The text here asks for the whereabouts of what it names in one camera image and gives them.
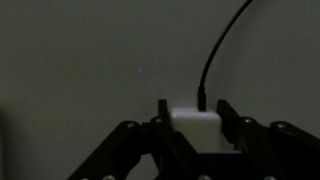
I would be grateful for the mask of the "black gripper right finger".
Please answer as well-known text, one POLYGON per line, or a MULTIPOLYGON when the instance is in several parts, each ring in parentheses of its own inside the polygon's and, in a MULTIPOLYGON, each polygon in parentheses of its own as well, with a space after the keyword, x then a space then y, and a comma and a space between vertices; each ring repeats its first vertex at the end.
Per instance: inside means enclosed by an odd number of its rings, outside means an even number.
POLYGON ((269 127, 241 117, 226 100, 217 102, 222 133, 241 151, 256 180, 320 180, 320 139, 285 121, 269 127))

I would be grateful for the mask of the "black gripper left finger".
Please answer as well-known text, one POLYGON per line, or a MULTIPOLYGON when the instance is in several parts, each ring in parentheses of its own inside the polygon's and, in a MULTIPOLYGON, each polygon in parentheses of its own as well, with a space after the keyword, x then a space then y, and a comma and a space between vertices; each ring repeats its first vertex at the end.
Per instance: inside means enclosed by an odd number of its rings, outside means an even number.
POLYGON ((121 122, 79 165, 68 180, 126 180, 143 155, 158 169, 154 180, 196 180, 197 152, 169 122, 167 101, 158 101, 158 115, 148 122, 121 122))

